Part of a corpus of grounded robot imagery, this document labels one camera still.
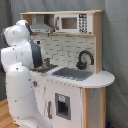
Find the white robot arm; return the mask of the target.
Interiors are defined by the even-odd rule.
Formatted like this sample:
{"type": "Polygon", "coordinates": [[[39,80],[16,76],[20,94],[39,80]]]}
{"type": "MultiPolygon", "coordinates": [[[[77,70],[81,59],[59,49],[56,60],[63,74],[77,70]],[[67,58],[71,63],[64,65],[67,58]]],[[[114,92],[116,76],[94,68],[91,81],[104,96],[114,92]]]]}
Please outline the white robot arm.
{"type": "Polygon", "coordinates": [[[11,116],[19,128],[52,128],[50,120],[38,110],[30,69],[40,67],[44,48],[32,41],[32,30],[26,20],[3,30],[8,45],[0,50],[0,64],[6,74],[6,94],[11,116]]]}

